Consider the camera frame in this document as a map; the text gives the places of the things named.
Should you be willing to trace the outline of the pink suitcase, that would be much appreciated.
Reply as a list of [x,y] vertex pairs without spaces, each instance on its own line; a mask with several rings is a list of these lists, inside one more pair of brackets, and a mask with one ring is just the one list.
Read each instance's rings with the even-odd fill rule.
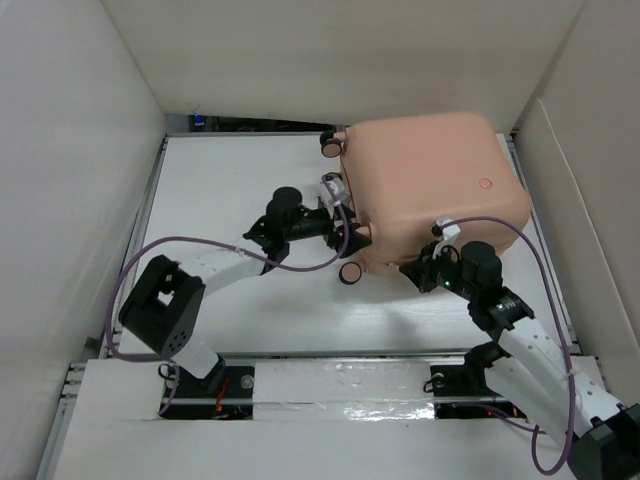
[[355,240],[369,245],[339,269],[346,285],[365,273],[393,275],[435,239],[433,223],[464,218],[455,246],[484,241],[511,247],[531,215],[529,197],[506,159],[493,125],[472,112],[370,120],[319,138],[355,214]]

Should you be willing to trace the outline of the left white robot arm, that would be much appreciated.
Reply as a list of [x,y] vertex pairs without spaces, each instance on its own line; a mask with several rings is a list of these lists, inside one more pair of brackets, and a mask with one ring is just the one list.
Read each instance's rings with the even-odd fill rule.
[[368,246],[346,205],[348,198],[336,176],[322,178],[315,209],[303,205],[296,188],[277,189],[264,214],[235,244],[213,242],[212,251],[190,260],[152,258],[118,313],[120,323],[170,362],[175,381],[188,377],[199,395],[216,394],[225,361],[204,334],[205,299],[241,280],[284,269],[293,241],[321,237],[338,258]]

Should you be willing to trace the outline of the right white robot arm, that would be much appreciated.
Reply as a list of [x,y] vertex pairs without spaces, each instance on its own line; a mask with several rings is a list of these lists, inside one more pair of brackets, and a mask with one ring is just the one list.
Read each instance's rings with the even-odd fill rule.
[[570,362],[533,310],[504,286],[491,245],[474,241],[454,251],[430,244],[399,270],[423,293],[442,287],[467,300],[473,323],[489,336],[465,356],[467,389],[513,403],[562,448],[576,478],[638,475],[638,405],[624,405]]

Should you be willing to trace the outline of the aluminium frame rail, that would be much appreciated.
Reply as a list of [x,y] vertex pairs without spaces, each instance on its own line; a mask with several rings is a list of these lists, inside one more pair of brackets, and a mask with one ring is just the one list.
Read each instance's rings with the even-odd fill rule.
[[229,359],[267,358],[267,359],[303,359],[303,358],[397,358],[397,357],[462,357],[469,349],[432,349],[432,350],[355,350],[355,351],[301,351],[301,352],[222,352],[219,356]]

